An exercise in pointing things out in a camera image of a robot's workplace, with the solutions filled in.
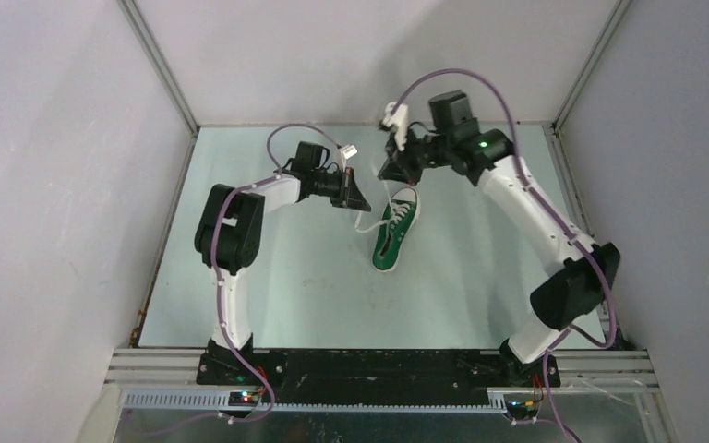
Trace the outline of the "controller board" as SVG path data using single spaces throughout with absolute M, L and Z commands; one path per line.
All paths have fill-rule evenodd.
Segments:
M 539 415 L 541 407 L 541 401 L 508 401 L 506 416 L 515 421 L 532 421 Z
M 261 394 L 258 391 L 235 390 L 230 391 L 227 399 L 229 407 L 254 408 L 261 402 Z

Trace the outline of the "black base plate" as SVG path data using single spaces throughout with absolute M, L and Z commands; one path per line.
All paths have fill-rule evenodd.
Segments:
M 489 404 L 489 389 L 560 385 L 555 358 L 522 364 L 505 349 L 246 347 L 234 355 L 215 343 L 200 356 L 196 381 L 257 389 L 268 382 L 277 403 L 401 406 Z

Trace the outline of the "right controller board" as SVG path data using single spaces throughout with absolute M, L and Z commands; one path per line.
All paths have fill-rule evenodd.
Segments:
M 541 407 L 541 401 L 508 401 L 506 416 L 515 421 L 532 421 L 539 415 Z

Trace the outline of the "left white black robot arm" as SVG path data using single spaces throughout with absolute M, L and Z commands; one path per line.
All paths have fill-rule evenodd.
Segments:
M 229 350 L 220 373 L 233 384 L 253 377 L 255 360 L 243 350 L 253 331 L 247 318 L 245 275 L 258 256 L 264 216 L 309 197 L 326 198 L 334 208 L 370 212 L 371 205 L 347 164 L 354 145 L 338 149 L 342 163 L 333 171 L 321 162 L 324 147 L 302 141 L 285 168 L 242 186 L 215 185 L 209 192 L 194 247 L 215 278 L 217 326 L 212 341 Z

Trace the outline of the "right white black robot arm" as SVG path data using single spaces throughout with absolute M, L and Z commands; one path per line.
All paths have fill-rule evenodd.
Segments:
M 545 353 L 575 329 L 576 320 L 605 302 L 620 253 L 557 212 L 514 139 L 498 129 L 482 130 L 464 92 L 442 93 L 429 107 L 434 128 L 419 137 L 410 127 L 407 105 L 386 105 L 379 126 L 389 140 L 379 178 L 416 185 L 425 169 L 449 166 L 495 202 L 527 238 L 547 280 L 531 292 L 525 323 L 500 345 L 499 363 L 489 368 L 522 386 L 541 374 Z

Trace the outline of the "left controller board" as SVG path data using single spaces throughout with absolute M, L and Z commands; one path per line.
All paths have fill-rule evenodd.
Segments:
M 227 399 L 229 407 L 254 408 L 261 402 L 261 394 L 258 391 L 235 390 L 230 391 Z

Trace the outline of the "green canvas sneaker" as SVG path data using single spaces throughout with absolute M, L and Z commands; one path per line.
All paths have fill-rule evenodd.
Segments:
M 420 197 L 414 187 L 403 187 L 389 198 L 371 257 L 372 266 L 377 271 L 390 272 L 395 269 L 403 242 L 417 222 L 420 210 Z

